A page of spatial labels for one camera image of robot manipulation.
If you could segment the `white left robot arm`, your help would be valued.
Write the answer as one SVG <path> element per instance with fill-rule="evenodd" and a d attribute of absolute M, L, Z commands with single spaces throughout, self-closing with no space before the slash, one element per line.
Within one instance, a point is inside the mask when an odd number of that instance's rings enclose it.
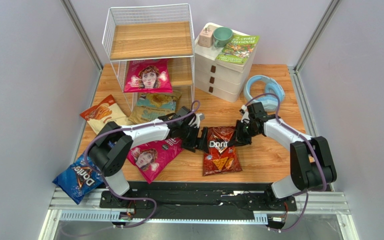
<path fill-rule="evenodd" d="M 107 123 L 83 152 L 85 164 L 101 175 L 112 196 L 128 201 L 150 201 L 149 197 L 127 197 L 130 189 L 122 167 L 130 153 L 140 145 L 168 139 L 181 139 L 182 148 L 194 152 L 204 150 L 203 137 L 199 137 L 203 113 L 183 106 L 178 112 L 136 125 Z"/>

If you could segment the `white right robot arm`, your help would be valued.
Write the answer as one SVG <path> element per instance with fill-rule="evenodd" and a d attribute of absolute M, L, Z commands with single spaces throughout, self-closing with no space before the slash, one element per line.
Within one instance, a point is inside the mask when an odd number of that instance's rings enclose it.
<path fill-rule="evenodd" d="M 278 208 L 293 196 L 308 190 L 324 192 L 337 180 L 328 140 L 311 136 L 288 125 L 277 113 L 268 114 L 262 103 L 242 106 L 242 118 L 237 120 L 230 146 L 245 146 L 252 138 L 263 135 L 281 144 L 290 154 L 290 174 L 272 182 L 264 191 L 263 201 Z"/>

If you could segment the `tan kettle chips bag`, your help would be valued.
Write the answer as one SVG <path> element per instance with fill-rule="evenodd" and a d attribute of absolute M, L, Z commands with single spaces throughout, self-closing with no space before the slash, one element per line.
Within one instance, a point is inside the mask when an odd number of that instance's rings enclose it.
<path fill-rule="evenodd" d="M 181 96 L 182 93 L 177 90 L 171 93 L 141 93 L 128 120 L 132 124 L 142 124 L 174 113 Z"/>

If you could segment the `red Doritos bag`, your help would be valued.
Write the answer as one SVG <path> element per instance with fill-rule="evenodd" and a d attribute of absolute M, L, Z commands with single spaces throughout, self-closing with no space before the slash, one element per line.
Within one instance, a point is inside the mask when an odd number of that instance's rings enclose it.
<path fill-rule="evenodd" d="M 216 175 L 241 172 L 238 153 L 233 145 L 230 145 L 234 136 L 233 126 L 210 127 L 207 132 L 208 153 L 203 155 L 202 175 Z"/>

